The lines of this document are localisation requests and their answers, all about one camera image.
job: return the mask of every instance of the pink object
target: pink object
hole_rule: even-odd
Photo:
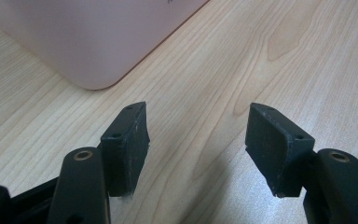
[[[207,0],[0,0],[0,27],[75,84],[115,84]]]

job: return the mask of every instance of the screw hole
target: screw hole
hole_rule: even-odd
[[[304,136],[301,134],[295,135],[295,139],[304,139]]]
[[[92,156],[92,152],[90,150],[79,151],[75,154],[75,161],[84,161]]]
[[[341,161],[341,162],[350,161],[350,159],[347,156],[345,156],[345,155],[343,155],[341,153],[338,153],[338,152],[331,152],[330,156],[336,161]]]
[[[112,137],[119,138],[119,137],[121,137],[121,133],[114,133],[114,134],[112,134]]]
[[[84,221],[84,218],[79,214],[73,214],[66,219],[67,224],[78,224],[82,223]]]

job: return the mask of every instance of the light wood grain surface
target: light wood grain surface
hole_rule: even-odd
[[[134,195],[111,200],[113,223],[304,223],[303,198],[274,198],[245,151],[249,104],[282,111],[315,150],[358,157],[358,0],[211,0],[102,91],[0,30],[0,185],[17,195],[57,176],[139,101],[150,150]]]

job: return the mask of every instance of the pink container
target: pink container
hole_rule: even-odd
[[[75,84],[115,84],[207,0],[0,0],[0,27]]]

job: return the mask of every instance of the wooden table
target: wooden table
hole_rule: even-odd
[[[358,158],[358,0],[211,0],[101,91],[0,30],[0,185],[17,195],[57,176],[139,101],[150,150],[134,195],[111,200],[113,223],[304,223],[303,198],[274,198],[245,151],[249,104]]]

